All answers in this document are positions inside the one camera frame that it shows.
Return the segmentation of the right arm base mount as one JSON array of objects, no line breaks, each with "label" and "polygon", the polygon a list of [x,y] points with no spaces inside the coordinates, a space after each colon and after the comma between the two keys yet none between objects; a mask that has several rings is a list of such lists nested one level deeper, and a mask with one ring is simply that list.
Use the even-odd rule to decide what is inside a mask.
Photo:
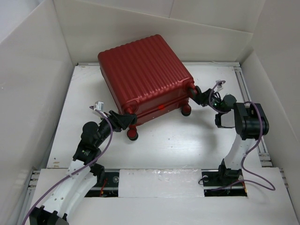
[{"label": "right arm base mount", "polygon": [[205,197],[233,197],[242,196],[247,197],[247,192],[244,183],[236,183],[236,181],[243,179],[242,171],[239,170],[202,170],[202,177],[198,184],[203,186]]}]

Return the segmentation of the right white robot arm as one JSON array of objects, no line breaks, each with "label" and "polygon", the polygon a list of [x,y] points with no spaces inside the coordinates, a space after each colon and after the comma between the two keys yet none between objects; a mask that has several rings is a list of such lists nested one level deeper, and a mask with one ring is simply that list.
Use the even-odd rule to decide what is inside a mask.
[{"label": "right white robot arm", "polygon": [[218,128],[234,128],[236,132],[232,147],[217,171],[202,173],[204,184],[215,182],[221,186],[237,181],[242,175],[246,156],[269,131],[262,106],[251,102],[238,103],[230,94],[221,98],[213,89],[201,92],[198,86],[195,90],[190,89],[189,94],[198,105],[210,106],[217,112],[215,124]]}]

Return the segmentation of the red hard-shell suitcase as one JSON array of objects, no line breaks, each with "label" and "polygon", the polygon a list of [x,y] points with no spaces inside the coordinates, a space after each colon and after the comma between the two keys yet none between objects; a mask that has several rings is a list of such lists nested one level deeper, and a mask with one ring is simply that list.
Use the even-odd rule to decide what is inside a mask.
[{"label": "red hard-shell suitcase", "polygon": [[175,109],[191,114],[194,78],[161,35],[102,51],[97,58],[119,113],[137,116],[129,140],[138,138],[137,126]]}]

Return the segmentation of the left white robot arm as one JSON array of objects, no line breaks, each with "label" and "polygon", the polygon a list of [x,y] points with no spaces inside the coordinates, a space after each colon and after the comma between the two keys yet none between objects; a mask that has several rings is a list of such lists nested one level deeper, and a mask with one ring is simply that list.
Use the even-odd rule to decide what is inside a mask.
[{"label": "left white robot arm", "polygon": [[113,132],[121,132],[137,122],[136,114],[118,114],[112,110],[103,113],[99,124],[87,122],[82,128],[81,140],[66,172],[66,176],[49,188],[31,207],[23,220],[31,225],[67,225],[71,213],[93,186],[105,179],[104,166],[97,160],[104,154],[100,145],[112,140]]}]

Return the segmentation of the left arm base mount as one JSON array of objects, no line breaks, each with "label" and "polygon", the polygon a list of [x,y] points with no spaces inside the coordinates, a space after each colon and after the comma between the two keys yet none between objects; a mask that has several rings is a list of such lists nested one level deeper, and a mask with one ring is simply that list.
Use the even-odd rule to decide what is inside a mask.
[{"label": "left arm base mount", "polygon": [[98,181],[86,193],[85,197],[118,197],[119,180],[119,170],[107,170],[102,182]]}]

